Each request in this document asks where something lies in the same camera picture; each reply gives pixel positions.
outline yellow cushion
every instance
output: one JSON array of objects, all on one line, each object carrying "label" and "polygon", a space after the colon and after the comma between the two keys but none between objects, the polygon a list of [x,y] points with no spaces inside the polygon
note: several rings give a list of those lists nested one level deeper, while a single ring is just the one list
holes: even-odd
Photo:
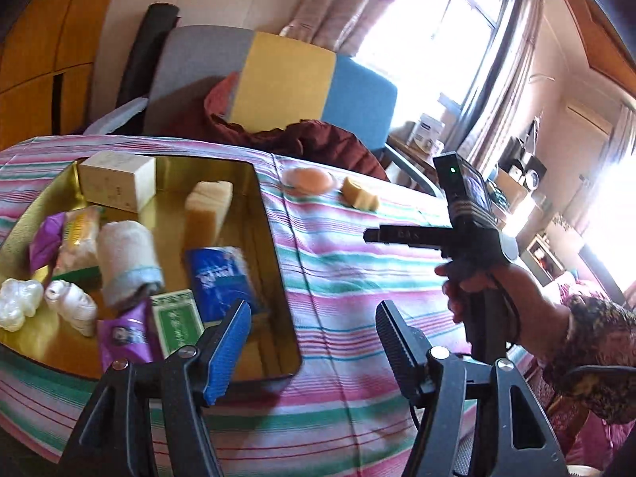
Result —
[{"label": "yellow cushion", "polygon": [[257,32],[241,72],[230,122],[254,133],[320,119],[335,64],[334,52]]}]

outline orange round object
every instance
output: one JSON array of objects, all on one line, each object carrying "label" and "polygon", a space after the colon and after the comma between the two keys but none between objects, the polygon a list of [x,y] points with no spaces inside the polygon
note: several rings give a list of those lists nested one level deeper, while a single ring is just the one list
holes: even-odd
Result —
[{"label": "orange round object", "polygon": [[321,195],[335,187],[332,175],[323,169],[292,169],[285,172],[286,184],[307,195]]}]

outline white box on sill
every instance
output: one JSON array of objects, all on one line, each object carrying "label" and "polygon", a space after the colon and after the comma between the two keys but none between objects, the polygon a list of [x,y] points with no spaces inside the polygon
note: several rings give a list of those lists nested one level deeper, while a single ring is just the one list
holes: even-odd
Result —
[{"label": "white box on sill", "polygon": [[155,159],[101,151],[79,165],[79,184],[91,203],[138,213],[157,192]]}]

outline device screen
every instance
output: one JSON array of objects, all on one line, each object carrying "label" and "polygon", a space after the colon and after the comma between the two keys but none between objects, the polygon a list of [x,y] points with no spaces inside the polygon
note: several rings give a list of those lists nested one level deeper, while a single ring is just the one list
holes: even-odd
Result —
[{"label": "device screen", "polygon": [[481,176],[466,163],[460,163],[460,170],[462,171],[463,185],[466,188],[466,196],[490,213],[489,197]]}]

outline sleeve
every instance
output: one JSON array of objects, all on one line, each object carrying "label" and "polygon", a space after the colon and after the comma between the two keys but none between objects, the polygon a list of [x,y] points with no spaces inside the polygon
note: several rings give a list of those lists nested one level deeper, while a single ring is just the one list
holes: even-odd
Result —
[{"label": "sleeve", "polygon": [[565,378],[578,366],[636,367],[636,315],[598,298],[571,296],[565,343],[544,370],[554,390],[581,401],[610,424],[636,419],[636,374],[584,374]]}]

